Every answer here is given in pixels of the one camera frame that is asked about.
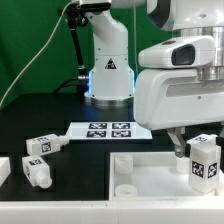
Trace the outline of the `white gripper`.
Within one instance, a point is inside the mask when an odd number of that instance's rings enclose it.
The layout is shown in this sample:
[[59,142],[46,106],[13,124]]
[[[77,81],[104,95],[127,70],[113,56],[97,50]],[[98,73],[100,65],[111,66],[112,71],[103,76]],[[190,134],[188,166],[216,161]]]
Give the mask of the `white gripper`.
[[182,129],[221,122],[224,138],[224,81],[199,81],[196,69],[146,69],[137,77],[134,119],[149,130],[168,129],[175,155],[185,156]]

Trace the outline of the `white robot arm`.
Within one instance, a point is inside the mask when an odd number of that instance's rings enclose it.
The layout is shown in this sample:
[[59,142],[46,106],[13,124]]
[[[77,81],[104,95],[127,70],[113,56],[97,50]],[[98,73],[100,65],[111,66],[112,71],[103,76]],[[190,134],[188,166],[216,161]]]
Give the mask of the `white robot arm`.
[[[112,8],[144,5],[157,28],[172,38],[142,50],[144,70],[127,71],[127,30]],[[181,136],[186,126],[224,121],[224,0],[87,0],[94,36],[91,101],[134,95],[134,119],[142,127],[165,129],[178,157],[189,154]]]

